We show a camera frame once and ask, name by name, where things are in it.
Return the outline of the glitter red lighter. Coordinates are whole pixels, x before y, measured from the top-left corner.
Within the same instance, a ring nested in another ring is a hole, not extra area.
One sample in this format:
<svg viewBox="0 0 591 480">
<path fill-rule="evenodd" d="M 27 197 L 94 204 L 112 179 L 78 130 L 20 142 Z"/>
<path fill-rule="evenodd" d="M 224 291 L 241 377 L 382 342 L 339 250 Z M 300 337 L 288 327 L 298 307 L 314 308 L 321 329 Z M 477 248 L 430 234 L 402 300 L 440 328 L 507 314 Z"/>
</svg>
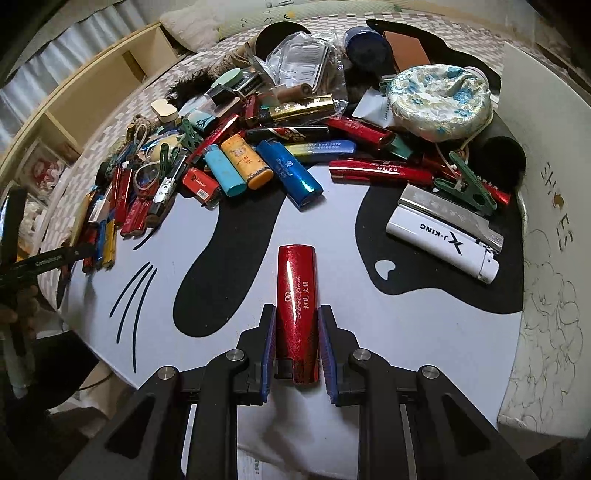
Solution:
<svg viewBox="0 0 591 480">
<path fill-rule="evenodd" d="M 294 385 L 318 382 L 318 299 L 315 249 L 283 245 L 277 257 L 276 377 Z"/>
</svg>

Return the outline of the light blue lighter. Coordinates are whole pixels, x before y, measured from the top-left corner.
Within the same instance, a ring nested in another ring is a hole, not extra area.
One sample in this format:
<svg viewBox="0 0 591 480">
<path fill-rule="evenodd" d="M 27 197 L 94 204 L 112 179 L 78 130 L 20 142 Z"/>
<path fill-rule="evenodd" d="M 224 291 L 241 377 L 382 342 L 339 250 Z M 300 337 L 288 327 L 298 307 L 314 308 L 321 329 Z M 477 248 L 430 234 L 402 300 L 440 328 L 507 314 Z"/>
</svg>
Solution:
<svg viewBox="0 0 591 480">
<path fill-rule="evenodd" d="M 245 192 L 245 180 L 217 145 L 205 148 L 204 160 L 226 196 L 235 197 Z"/>
</svg>

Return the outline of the orange yellow lighter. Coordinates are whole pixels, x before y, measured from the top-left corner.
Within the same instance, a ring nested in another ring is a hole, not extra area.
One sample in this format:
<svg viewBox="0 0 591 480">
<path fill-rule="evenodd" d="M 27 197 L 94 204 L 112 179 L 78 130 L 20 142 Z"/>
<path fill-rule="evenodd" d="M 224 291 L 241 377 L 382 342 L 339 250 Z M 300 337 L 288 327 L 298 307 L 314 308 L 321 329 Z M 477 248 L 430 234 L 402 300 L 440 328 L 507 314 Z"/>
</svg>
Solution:
<svg viewBox="0 0 591 480">
<path fill-rule="evenodd" d="M 221 150 L 250 190 L 257 190 L 273 179 L 273 170 L 239 134 L 221 143 Z"/>
</svg>

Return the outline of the panda print mat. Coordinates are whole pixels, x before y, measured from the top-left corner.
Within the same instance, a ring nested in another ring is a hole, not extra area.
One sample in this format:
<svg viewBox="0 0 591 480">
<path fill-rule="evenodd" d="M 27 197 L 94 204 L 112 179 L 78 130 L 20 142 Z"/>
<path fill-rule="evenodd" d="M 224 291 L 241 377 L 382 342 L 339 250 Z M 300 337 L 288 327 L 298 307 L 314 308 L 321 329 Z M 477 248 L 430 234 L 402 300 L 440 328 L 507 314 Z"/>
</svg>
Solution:
<svg viewBox="0 0 591 480">
<path fill-rule="evenodd" d="M 322 195 L 298 207 L 280 179 L 207 209 L 177 200 L 141 241 L 121 240 L 110 269 L 77 272 L 60 306 L 91 350 L 134 386 L 159 367 L 204 366 L 276 309 L 276 354 L 263 407 L 243 407 L 243 429 L 271 425 L 328 435 L 358 411 L 336 406 L 335 366 L 318 343 L 318 312 L 394 366 L 440 368 L 495 421 L 517 349 L 523 301 L 522 219 L 499 208 L 504 238 L 489 255 L 454 230 L 420 229 L 467 256 L 460 269 L 387 231 L 403 183 L 346 183 L 315 166 Z"/>
</svg>

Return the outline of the wooden shelf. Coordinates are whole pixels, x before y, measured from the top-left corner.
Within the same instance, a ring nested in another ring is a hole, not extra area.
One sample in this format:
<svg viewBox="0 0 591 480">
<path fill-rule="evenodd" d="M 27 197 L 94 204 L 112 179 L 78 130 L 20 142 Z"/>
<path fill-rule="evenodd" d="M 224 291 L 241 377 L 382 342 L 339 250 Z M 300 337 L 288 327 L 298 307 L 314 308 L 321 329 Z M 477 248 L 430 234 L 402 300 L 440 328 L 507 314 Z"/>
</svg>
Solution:
<svg viewBox="0 0 591 480">
<path fill-rule="evenodd" d="M 131 94 L 149 85 L 180 57 L 154 22 L 109 46 L 78 68 L 43 101 L 1 151 L 7 184 L 34 140 L 79 157 L 99 127 Z"/>
</svg>

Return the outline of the white X-King lighter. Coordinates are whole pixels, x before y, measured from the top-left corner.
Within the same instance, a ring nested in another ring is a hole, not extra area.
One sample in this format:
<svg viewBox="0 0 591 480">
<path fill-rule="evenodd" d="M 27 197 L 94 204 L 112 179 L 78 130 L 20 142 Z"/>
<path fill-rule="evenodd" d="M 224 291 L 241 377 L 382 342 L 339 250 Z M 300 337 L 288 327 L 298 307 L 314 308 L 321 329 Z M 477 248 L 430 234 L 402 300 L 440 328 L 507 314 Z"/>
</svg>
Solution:
<svg viewBox="0 0 591 480">
<path fill-rule="evenodd" d="M 493 251 L 468 234 L 405 206 L 398 206 L 386 232 L 446 261 L 485 284 L 492 284 L 499 263 Z"/>
</svg>

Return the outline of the dark blue lighter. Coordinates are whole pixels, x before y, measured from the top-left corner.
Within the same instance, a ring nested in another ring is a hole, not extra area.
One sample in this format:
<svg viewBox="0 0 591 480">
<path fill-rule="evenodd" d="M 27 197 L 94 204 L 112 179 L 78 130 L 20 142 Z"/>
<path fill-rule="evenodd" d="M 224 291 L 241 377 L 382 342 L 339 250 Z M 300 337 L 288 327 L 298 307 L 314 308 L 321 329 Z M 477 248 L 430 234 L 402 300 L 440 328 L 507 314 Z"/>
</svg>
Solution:
<svg viewBox="0 0 591 480">
<path fill-rule="evenodd" d="M 297 208 L 307 207 L 324 193 L 315 177 L 280 142 L 260 141 L 256 153 L 280 178 L 287 196 Z"/>
</svg>

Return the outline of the red Lamborghini lighter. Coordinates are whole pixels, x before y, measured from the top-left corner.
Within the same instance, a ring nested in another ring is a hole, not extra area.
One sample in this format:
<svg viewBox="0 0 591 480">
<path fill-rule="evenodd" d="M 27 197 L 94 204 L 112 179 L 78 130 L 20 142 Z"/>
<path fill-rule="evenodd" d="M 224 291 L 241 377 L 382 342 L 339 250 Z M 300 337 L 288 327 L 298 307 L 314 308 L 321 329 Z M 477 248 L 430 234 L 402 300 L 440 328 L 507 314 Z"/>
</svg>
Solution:
<svg viewBox="0 0 591 480">
<path fill-rule="evenodd" d="M 221 187 L 215 179 L 197 168 L 191 167 L 184 174 L 182 185 L 204 207 L 214 208 L 221 196 Z"/>
</svg>

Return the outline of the silver metal lighter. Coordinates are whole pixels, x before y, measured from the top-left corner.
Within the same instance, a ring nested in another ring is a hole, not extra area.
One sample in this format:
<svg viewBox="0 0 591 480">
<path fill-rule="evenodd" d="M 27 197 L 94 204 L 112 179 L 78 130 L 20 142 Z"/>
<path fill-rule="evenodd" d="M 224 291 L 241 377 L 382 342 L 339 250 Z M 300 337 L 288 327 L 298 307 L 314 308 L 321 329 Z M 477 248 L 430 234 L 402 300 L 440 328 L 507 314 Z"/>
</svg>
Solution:
<svg viewBox="0 0 591 480">
<path fill-rule="evenodd" d="M 398 204 L 456 227 L 480 240 L 495 253 L 503 249 L 504 237 L 490 227 L 487 219 L 433 193 L 408 184 Z"/>
</svg>

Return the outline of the long red lighter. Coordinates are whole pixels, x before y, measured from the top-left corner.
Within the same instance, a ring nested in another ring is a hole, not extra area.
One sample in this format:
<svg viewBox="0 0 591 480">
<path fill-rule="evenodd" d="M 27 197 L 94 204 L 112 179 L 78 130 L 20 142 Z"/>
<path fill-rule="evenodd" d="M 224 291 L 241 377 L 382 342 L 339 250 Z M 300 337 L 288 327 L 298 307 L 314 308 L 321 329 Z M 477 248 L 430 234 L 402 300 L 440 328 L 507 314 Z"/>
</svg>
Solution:
<svg viewBox="0 0 591 480">
<path fill-rule="evenodd" d="M 426 169 L 358 160 L 332 161 L 329 163 L 329 173 L 332 179 L 351 182 L 408 182 L 417 186 L 430 186 L 434 181 L 433 174 Z"/>
</svg>

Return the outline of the blue yellow gradient lighter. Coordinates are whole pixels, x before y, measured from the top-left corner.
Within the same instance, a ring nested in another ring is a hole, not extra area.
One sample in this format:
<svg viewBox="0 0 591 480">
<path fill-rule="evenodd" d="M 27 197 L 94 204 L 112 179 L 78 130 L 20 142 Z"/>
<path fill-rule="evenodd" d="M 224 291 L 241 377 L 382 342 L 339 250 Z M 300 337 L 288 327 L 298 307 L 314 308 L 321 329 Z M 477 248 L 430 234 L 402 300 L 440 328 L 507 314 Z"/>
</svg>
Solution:
<svg viewBox="0 0 591 480">
<path fill-rule="evenodd" d="M 286 149 L 301 162 L 324 162 L 352 156 L 356 153 L 356 143 L 351 140 L 329 140 L 290 144 Z"/>
</svg>

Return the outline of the green plastic clothespin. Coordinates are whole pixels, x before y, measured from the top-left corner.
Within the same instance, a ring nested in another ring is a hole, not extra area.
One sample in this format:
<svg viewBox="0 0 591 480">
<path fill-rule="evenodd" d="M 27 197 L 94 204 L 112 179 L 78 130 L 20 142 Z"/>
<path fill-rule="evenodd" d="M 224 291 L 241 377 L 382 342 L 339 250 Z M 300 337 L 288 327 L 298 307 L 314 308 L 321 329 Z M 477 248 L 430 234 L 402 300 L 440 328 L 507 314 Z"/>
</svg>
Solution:
<svg viewBox="0 0 591 480">
<path fill-rule="evenodd" d="M 459 177 L 454 181 L 435 178 L 434 186 L 470 205 L 481 216 L 491 216 L 496 211 L 497 203 L 490 192 L 458 153 L 451 151 L 449 158 L 457 167 Z"/>
</svg>

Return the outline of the floral fabric pouch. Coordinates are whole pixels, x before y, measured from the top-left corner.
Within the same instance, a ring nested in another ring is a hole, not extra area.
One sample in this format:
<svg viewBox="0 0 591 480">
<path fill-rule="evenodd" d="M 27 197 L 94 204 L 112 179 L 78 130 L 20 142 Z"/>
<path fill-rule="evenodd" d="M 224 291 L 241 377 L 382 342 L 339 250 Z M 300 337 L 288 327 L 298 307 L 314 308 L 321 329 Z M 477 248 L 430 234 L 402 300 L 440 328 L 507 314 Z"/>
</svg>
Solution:
<svg viewBox="0 0 591 480">
<path fill-rule="evenodd" d="M 386 86 L 394 124 L 427 141 L 466 140 L 493 116 L 489 82 L 475 67 L 410 67 Z"/>
</svg>

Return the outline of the white shoe box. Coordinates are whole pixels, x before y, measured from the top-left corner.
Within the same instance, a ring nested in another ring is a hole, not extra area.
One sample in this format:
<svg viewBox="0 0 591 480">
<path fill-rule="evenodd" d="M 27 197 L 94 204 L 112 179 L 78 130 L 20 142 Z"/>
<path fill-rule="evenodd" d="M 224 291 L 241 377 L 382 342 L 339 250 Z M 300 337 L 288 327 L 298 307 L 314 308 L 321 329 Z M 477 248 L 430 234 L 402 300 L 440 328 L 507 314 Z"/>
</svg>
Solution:
<svg viewBox="0 0 591 480">
<path fill-rule="evenodd" d="M 590 106 L 506 45 L 498 112 L 526 153 L 524 303 L 498 420 L 582 438 L 590 429 Z"/>
</svg>

